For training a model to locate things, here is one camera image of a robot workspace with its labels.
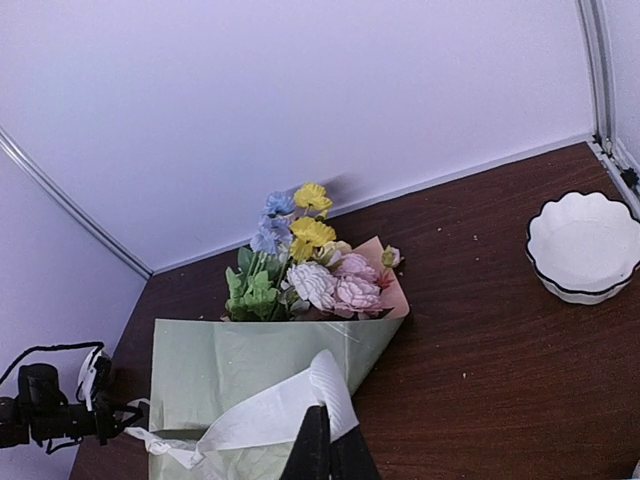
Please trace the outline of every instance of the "white wall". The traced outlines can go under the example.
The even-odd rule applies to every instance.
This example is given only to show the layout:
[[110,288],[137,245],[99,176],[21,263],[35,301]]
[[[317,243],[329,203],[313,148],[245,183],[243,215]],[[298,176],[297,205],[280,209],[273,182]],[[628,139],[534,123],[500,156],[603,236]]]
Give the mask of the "white wall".
[[[113,352],[144,286],[0,151],[0,375],[27,348],[93,340]],[[60,372],[67,397],[89,351],[33,355]],[[11,378],[0,396],[17,395]],[[66,480],[75,449],[0,449],[0,478]]]
[[593,130],[573,0],[4,0],[0,123],[152,268]]
[[640,2],[603,0],[615,99],[616,144],[640,160]]

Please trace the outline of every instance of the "white ribbon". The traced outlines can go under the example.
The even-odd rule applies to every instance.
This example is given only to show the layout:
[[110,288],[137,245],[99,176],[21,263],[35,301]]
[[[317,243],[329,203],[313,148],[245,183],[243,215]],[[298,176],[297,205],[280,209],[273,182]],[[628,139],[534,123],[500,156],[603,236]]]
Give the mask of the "white ribbon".
[[316,355],[307,370],[226,411],[198,442],[165,440],[143,428],[125,432],[144,440],[150,454],[171,455],[191,470],[207,452],[293,442],[314,405],[327,406],[332,442],[358,425],[349,390],[329,350]]

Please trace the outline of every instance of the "scalloped rim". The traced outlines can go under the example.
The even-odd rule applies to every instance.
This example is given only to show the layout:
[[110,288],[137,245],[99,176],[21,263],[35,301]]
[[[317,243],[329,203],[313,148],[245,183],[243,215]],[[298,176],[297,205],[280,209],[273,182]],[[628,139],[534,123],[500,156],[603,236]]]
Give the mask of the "scalloped rim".
[[629,218],[631,220],[633,220],[634,222],[640,224],[640,221],[638,219],[636,219],[633,216],[633,213],[631,212],[631,209],[629,208],[629,205],[627,205],[624,202],[621,202],[620,200],[611,200],[603,191],[601,190],[595,190],[593,192],[589,192],[589,193],[582,193],[578,190],[571,190],[566,192],[564,195],[562,195],[562,197],[560,197],[559,200],[548,200],[546,202],[544,202],[544,204],[542,205],[542,207],[540,208],[540,212],[534,216],[533,218],[531,218],[531,220],[529,220],[529,223],[527,224],[527,243],[526,243],[526,250],[527,250],[527,257],[529,257],[529,260],[531,261],[531,264],[533,265],[533,269],[536,271],[536,275],[538,275],[538,277],[540,277],[541,279],[544,279],[545,281],[552,283],[553,285],[555,285],[560,291],[569,294],[569,295],[590,295],[590,296],[600,296],[600,295],[605,295],[609,292],[611,292],[612,290],[614,290],[615,288],[621,286],[621,285],[625,285],[627,283],[629,283],[631,281],[631,277],[633,277],[633,274],[635,273],[635,271],[638,269],[638,267],[640,267],[640,261],[638,261],[638,263],[636,263],[634,265],[634,267],[631,269],[631,273],[629,274],[629,276],[625,277],[624,280],[614,283],[613,285],[611,285],[610,287],[606,288],[605,290],[601,290],[599,292],[589,292],[586,290],[571,290],[569,288],[563,287],[562,285],[560,285],[558,282],[556,282],[554,279],[546,276],[544,273],[542,273],[540,271],[540,269],[538,268],[538,264],[536,263],[536,259],[533,257],[533,255],[531,254],[531,251],[529,250],[529,243],[531,243],[531,223],[536,219],[539,218],[540,216],[542,216],[542,212],[544,210],[544,207],[546,207],[548,204],[550,203],[560,203],[562,201],[562,199],[564,197],[566,197],[567,195],[569,195],[570,193],[577,193],[579,195],[582,195],[583,197],[586,197],[588,195],[594,194],[594,193],[599,193],[601,194],[604,198],[606,198],[608,201],[613,202],[613,203],[620,203],[622,205],[625,206],[625,208],[627,209],[627,212],[629,212]]

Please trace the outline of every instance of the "wooden table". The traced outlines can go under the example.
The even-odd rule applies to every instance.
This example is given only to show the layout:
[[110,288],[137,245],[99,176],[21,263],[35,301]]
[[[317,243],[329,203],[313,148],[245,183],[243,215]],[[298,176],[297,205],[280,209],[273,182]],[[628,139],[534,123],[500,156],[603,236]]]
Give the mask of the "wooden table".
[[[413,315],[354,397],[385,480],[610,479],[640,457],[640,281],[595,307],[549,294],[526,225],[569,190],[619,198],[585,144],[336,218],[407,262]],[[154,319],[214,319],[234,253],[147,285],[114,361],[121,400],[148,396]],[[87,440],[72,480],[147,478],[143,446]]]

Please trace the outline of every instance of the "scalloped bowl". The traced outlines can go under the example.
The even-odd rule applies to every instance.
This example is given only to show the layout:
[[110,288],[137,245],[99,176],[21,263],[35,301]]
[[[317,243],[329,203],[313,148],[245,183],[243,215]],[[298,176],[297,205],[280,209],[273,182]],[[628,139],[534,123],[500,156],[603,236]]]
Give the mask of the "scalloped bowl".
[[600,192],[570,192],[531,219],[527,255],[547,290],[595,305],[628,285],[640,265],[640,222]]

